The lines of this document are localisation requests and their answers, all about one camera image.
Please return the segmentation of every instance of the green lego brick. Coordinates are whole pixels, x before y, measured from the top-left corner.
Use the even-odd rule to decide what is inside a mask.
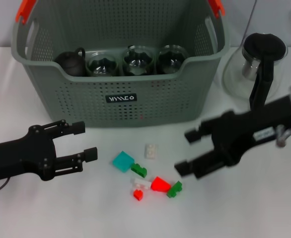
[[[175,197],[177,192],[182,191],[182,183],[178,181],[173,187],[167,192],[169,198]]]
[[[133,164],[131,166],[131,170],[143,178],[146,177],[147,174],[146,168],[142,168],[139,164]]]

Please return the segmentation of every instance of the white lego brick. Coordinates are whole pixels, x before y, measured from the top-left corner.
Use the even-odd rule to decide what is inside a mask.
[[[139,189],[149,190],[151,188],[151,182],[142,180],[139,178],[134,179],[134,186]]]
[[[146,159],[156,159],[158,146],[155,144],[146,144],[145,145],[145,158]]]

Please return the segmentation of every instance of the black robotic arm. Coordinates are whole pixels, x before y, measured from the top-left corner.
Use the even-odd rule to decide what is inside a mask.
[[[291,135],[291,95],[242,115],[227,112],[204,121],[185,137],[193,143],[207,135],[212,136],[214,150],[190,162],[176,164],[181,176],[194,174],[199,179],[222,167],[235,166],[250,148],[269,141],[277,140],[277,145],[284,147]]]
[[[34,125],[21,139],[0,144],[0,179],[35,173],[48,181],[55,176],[82,172],[82,163],[97,160],[97,148],[75,155],[56,157],[53,139],[85,133],[85,123],[72,125],[65,120],[48,125]]]

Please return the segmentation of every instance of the teal block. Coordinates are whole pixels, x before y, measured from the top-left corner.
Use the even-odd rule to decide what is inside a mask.
[[[124,151],[122,151],[112,162],[112,164],[123,173],[127,172],[134,163],[135,160]]]

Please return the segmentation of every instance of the white wall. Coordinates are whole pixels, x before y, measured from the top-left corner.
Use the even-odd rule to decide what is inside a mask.
[[[0,0],[0,46],[9,46],[16,12],[22,0]],[[230,23],[231,42],[240,44],[254,0],[222,0]],[[258,0],[250,32],[270,32],[291,45],[288,14],[291,0]]]

